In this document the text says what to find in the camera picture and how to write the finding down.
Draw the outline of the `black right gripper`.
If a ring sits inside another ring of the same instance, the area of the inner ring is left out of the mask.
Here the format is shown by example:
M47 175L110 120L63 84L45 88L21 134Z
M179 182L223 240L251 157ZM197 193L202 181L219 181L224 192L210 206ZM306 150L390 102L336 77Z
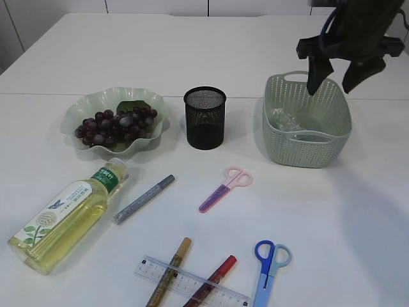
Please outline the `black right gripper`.
M334 72L330 59L351 61L342 81L345 93L382 72L388 54L398 57L405 45L400 38L386 36L402 1L309 1L311 7L333 7L318 36L299 40L300 59L309 60L307 91L314 95Z

